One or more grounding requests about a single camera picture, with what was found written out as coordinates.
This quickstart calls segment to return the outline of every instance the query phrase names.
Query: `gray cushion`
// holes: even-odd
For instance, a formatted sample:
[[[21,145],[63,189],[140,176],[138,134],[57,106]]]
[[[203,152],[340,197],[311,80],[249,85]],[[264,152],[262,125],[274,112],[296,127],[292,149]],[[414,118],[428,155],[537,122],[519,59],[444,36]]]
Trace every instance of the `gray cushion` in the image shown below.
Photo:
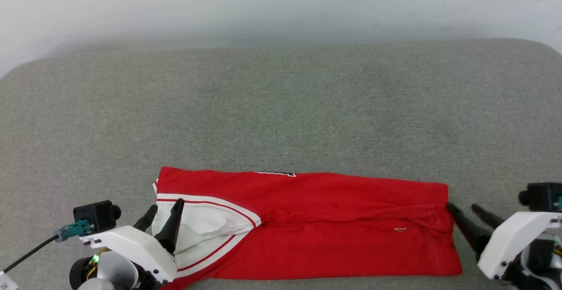
[[[444,182],[461,208],[478,202],[507,217],[524,210],[526,183],[562,180],[561,78],[551,48],[502,39],[31,62],[0,80],[0,268],[71,223],[78,205],[110,199],[119,224],[132,224],[155,201],[164,165]],[[461,276],[192,288],[496,288],[455,240]],[[91,254],[76,239],[50,244],[10,275],[22,289],[68,289],[70,266]]]

